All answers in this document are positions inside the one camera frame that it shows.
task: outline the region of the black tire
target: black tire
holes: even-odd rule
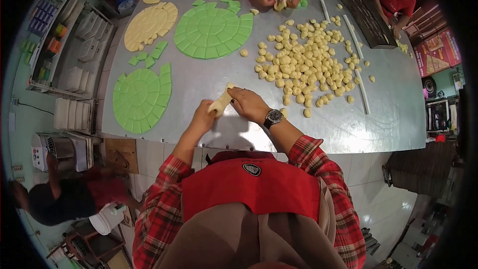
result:
[[[426,89],[429,98],[435,98],[436,96],[436,82],[432,77],[424,77],[421,79],[423,88]]]

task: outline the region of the watch face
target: watch face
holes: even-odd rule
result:
[[[282,113],[279,110],[271,110],[267,113],[267,119],[273,123],[278,123],[282,119]]]

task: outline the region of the red apron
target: red apron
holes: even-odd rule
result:
[[[254,214],[291,212],[317,221],[317,178],[270,153],[220,152],[213,164],[182,180],[184,222],[219,204],[241,202]]]

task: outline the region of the beige hijab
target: beige hijab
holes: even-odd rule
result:
[[[346,269],[334,248],[334,204],[325,182],[318,222],[294,213],[256,215],[239,202],[194,215],[165,248],[155,269],[248,268],[282,262],[297,268]]]

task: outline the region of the poster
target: poster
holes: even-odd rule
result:
[[[430,76],[461,63],[455,36],[446,29],[431,39],[414,47],[420,76]]]

